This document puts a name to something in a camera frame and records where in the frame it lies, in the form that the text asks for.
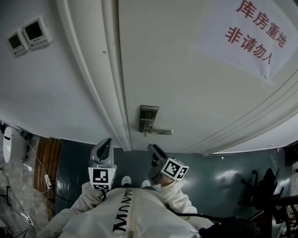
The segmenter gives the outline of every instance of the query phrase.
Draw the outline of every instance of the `person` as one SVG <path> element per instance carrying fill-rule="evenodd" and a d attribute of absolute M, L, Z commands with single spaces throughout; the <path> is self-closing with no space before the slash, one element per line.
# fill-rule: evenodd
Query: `person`
<path fill-rule="evenodd" d="M 131 188 L 125 176 L 122 187 L 103 193 L 90 182 L 82 185 L 82 194 L 70 209 L 64 209 L 39 233 L 38 238 L 109 238 L 109 237 L 199 237 L 201 228 L 213 225 L 200 217 L 179 217 L 178 213 L 197 213 L 189 197 L 182 193 L 183 183 L 168 176 L 159 178 L 160 192 L 145 180 L 141 188 Z"/>

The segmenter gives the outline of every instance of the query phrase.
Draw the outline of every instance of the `white paper sign with red text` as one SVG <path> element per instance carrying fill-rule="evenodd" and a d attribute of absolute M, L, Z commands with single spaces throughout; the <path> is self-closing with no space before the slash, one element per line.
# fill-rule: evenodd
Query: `white paper sign with red text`
<path fill-rule="evenodd" d="M 298 47 L 298 32 L 271 0 L 209 0 L 198 50 L 269 81 Z"/>

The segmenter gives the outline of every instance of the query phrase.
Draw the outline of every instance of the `door handle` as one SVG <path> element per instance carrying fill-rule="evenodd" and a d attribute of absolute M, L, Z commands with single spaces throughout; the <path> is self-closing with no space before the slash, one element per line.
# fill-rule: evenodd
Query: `door handle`
<path fill-rule="evenodd" d="M 152 128 L 158 109 L 159 107 L 157 106 L 141 105 L 139 132 L 144 133 L 145 137 L 147 137 L 148 134 L 154 134 L 154 135 L 172 135 L 173 134 L 173 130 Z"/>

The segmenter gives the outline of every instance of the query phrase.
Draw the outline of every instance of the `shoe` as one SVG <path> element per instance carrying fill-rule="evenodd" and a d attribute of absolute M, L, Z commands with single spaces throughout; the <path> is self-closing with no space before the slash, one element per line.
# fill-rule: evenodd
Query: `shoe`
<path fill-rule="evenodd" d="M 142 183 L 141 183 L 141 188 L 143 188 L 143 187 L 150 187 L 151 186 L 151 184 L 150 184 L 150 182 L 149 182 L 149 180 L 144 180 Z"/>
<path fill-rule="evenodd" d="M 131 178 L 130 176 L 124 176 L 122 181 L 121 181 L 121 185 L 125 185 L 125 184 L 130 184 L 131 185 Z"/>

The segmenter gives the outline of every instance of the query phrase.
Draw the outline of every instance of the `door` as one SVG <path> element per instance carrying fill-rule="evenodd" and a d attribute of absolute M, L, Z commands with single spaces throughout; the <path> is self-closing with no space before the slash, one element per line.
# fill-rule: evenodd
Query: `door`
<path fill-rule="evenodd" d="M 203 0 L 119 1 L 123 80 L 134 150 L 146 150 L 154 143 L 167 152 L 207 155 L 264 133 L 297 113 L 298 53 L 271 85 L 198 53 L 204 4 Z M 173 135 L 144 137 L 138 131 L 140 105 L 158 106 L 153 128 L 172 129 Z"/>

